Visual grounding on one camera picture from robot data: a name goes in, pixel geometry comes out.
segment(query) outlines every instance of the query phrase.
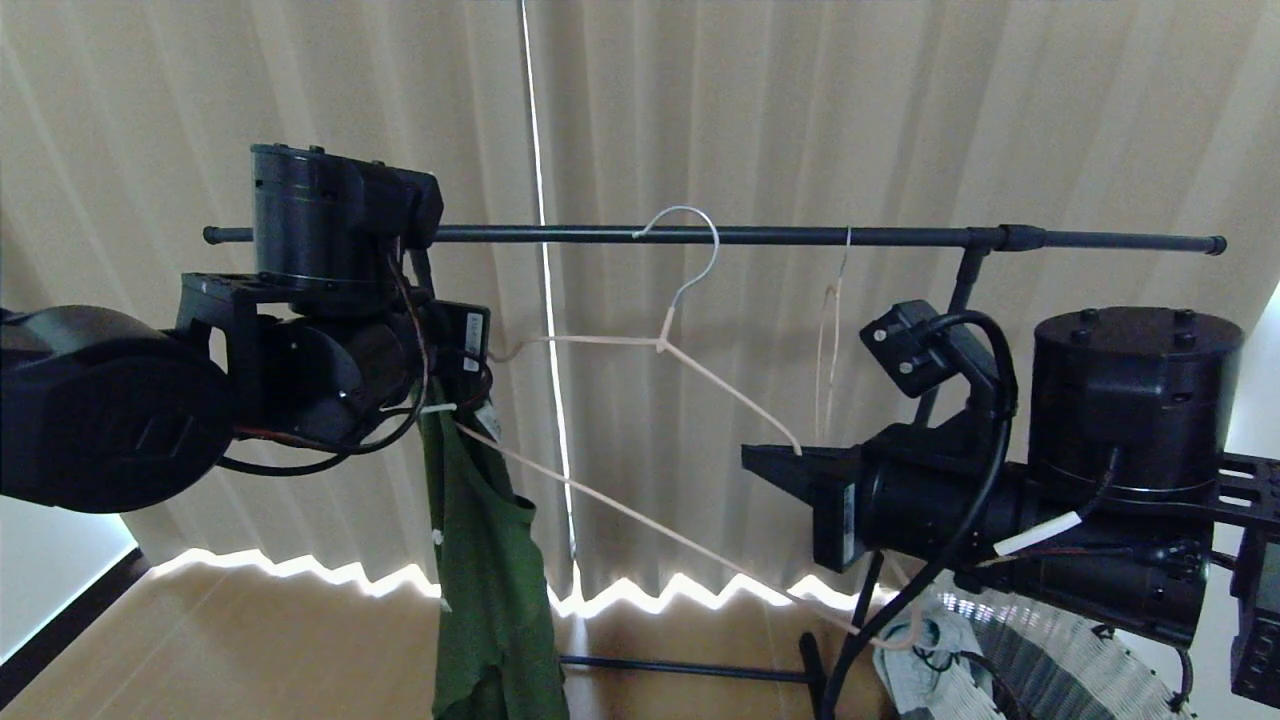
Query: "black baseboard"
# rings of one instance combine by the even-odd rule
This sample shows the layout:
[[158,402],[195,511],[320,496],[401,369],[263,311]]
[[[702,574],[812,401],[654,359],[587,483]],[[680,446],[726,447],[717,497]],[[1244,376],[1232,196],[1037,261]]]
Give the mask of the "black baseboard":
[[0,710],[151,569],[133,548],[0,665]]

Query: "garment tag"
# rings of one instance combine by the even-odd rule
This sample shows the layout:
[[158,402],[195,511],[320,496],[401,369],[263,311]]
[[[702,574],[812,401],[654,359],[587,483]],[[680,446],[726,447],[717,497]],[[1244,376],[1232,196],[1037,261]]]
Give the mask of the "garment tag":
[[[480,355],[480,343],[484,340],[484,315],[480,313],[467,313],[466,351],[468,355]],[[462,369],[468,373],[479,373],[480,363],[471,357],[462,360]]]
[[502,425],[498,423],[498,410],[494,409],[493,402],[485,401],[485,404],[476,410],[476,420],[484,425],[484,429],[489,430],[489,437],[494,442],[502,442]]

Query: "white wall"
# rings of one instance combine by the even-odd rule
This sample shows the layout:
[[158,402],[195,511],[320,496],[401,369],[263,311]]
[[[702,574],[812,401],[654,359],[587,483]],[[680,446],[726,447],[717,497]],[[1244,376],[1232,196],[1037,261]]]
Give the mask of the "white wall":
[[[1244,346],[1226,448],[1243,455],[1280,457],[1276,428],[1280,428],[1280,287]],[[1213,530],[1213,548],[1235,555],[1239,547],[1239,528],[1219,524]],[[1228,593],[1230,579],[1221,568],[1210,570],[1204,610],[1192,644],[1196,669],[1192,706],[1201,717],[1275,720],[1280,711],[1231,694],[1230,652],[1238,615],[1235,598]],[[1166,684],[1178,687],[1180,669],[1174,651],[1129,634],[1124,639]]]
[[0,497],[0,660],[136,546],[116,515]]

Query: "curtain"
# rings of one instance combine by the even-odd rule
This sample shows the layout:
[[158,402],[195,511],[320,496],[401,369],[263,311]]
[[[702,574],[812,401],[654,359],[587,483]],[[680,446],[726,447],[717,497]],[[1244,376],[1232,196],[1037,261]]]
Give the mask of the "curtain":
[[[1007,328],[1024,392],[1041,319],[1153,304],[1248,328],[1280,275],[1274,1],[531,3],[529,22],[553,224],[641,224],[687,202],[722,224],[1028,223],[1230,240],[1221,258],[993,255],[972,306]],[[818,439],[818,315],[841,252],[726,247],[671,336],[804,442]],[[708,254],[556,247],[557,329],[655,333]],[[892,302],[945,307],[957,260],[850,252],[829,445],[910,416],[854,338]],[[762,578],[813,571],[808,509],[739,468],[739,445],[783,442],[776,429],[652,350],[559,352],[576,479]],[[937,416],[961,400],[963,383],[950,383]],[[621,578],[649,593],[677,571],[713,591],[727,580],[595,503],[576,503],[573,521],[586,597]],[[850,589],[851,577],[819,575]]]
[[[172,327],[182,272],[252,272],[246,246],[200,228],[247,225],[253,142],[434,172],[447,223],[536,222],[527,76],[515,4],[4,4],[0,234],[4,304],[115,307]],[[536,247],[431,251],[440,297],[493,309],[492,342],[544,331]],[[497,369],[504,442],[554,456],[545,361]],[[125,515],[152,562],[191,547],[362,562],[370,579],[434,560],[416,433],[321,475],[215,469]],[[288,448],[237,443],[257,462]],[[564,497],[513,469],[539,506],[553,585],[571,579]]]

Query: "dark green cloth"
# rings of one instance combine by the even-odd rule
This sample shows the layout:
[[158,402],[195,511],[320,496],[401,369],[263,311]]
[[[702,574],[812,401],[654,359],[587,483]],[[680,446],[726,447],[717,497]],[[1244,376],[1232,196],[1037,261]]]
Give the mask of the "dark green cloth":
[[[430,401],[443,402],[438,387]],[[500,454],[458,432],[490,436],[470,411],[419,421],[448,610],[436,644],[438,720],[568,719],[534,505],[517,496]]]

